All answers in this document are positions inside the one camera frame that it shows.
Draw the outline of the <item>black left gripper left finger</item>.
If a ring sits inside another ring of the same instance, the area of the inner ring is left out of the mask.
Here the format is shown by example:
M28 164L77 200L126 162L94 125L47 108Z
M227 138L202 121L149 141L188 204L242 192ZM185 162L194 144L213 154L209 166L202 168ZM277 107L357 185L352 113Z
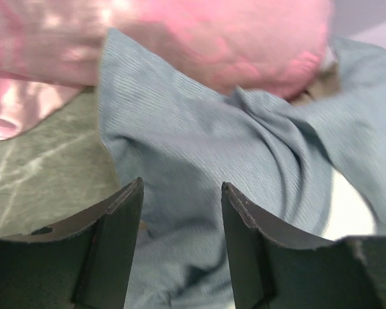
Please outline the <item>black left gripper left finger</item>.
M143 181L34 232L0 238L0 308L122 308Z

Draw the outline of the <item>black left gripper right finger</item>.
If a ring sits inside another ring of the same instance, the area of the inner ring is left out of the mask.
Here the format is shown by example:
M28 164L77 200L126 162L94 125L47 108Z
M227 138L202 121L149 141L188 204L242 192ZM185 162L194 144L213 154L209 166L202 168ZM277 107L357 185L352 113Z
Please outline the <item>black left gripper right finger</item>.
M304 232L222 184L226 248L236 308L382 308L363 238Z

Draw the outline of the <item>white pillow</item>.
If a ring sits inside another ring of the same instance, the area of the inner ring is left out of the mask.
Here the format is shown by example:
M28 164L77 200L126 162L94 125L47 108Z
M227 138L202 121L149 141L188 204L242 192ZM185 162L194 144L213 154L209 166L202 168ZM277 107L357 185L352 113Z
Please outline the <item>white pillow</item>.
M335 241L377 233L371 206L336 169L332 170L331 203L321 236Z

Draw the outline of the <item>blue-grey pillowcase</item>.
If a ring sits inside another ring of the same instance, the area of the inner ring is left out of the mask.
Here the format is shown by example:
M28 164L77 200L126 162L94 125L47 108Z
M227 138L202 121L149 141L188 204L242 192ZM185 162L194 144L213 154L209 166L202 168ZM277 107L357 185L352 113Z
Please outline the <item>blue-grey pillowcase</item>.
M121 183L141 177L142 220L126 308L226 308L233 300L221 214L232 182L262 208L321 236L336 169L386 235L386 50L335 39L297 104L265 91L219 94L143 52L98 86L100 139Z

